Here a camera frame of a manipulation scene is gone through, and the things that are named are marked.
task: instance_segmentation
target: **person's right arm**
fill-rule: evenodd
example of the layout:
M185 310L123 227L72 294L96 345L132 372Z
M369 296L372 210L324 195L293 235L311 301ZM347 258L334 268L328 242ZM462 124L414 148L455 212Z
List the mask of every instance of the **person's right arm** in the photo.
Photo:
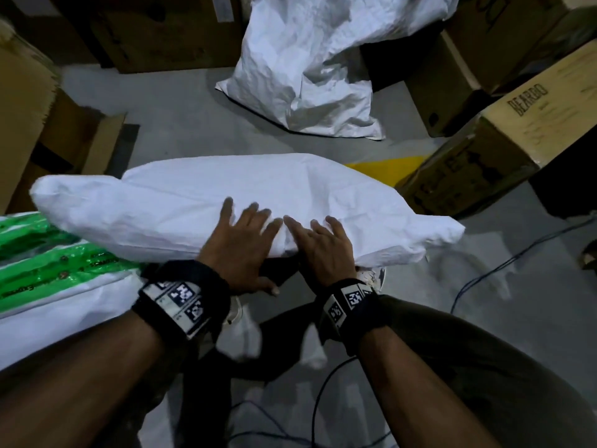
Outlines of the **person's right arm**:
M309 230L284 218L320 289L356 278L350 240L338 220L326 220L333 232L315 220ZM390 327L367 331L356 342L356 352L400 448L499 448L458 396Z

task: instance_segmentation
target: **wristband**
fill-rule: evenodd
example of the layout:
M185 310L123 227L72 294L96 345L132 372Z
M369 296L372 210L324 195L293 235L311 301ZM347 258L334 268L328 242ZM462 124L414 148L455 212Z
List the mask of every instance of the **wristband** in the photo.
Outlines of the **wristband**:
M324 304L324 313L340 335L349 355L356 354L361 338L373 329L389 325L377 293L362 281L348 278L328 287L329 297Z
M228 283L205 264L170 261L147 278L132 310L167 344L191 340L228 315Z

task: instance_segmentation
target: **cardboard box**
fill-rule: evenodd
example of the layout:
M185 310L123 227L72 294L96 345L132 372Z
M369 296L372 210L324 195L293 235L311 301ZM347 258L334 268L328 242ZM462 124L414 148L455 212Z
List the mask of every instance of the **cardboard box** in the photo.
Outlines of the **cardboard box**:
M154 72L235 66L238 0L52 0L103 67Z
M450 137L491 103L446 31L405 80L432 137Z
M503 94L593 38L597 0L461 0L446 29L483 89Z
M35 210L33 182L47 174L103 174L125 115L105 117L60 89L40 51L0 21L0 213Z
M483 110L396 185L419 214L495 202L597 125L597 40Z

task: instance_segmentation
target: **person's leg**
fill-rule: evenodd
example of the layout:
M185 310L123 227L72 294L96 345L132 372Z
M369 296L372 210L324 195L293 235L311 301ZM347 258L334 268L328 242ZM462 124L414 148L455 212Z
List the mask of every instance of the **person's leg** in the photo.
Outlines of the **person's leg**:
M588 403L526 354L447 313L389 296L382 303L392 329L504 448L597 446Z

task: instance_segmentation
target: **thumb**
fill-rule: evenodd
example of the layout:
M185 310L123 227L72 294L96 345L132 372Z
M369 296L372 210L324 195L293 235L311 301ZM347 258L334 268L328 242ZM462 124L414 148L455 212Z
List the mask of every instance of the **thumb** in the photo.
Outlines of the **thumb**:
M273 296L277 296L280 294L280 289L278 288L278 286L267 277L257 278L255 287L258 291L265 291L266 293L272 294Z

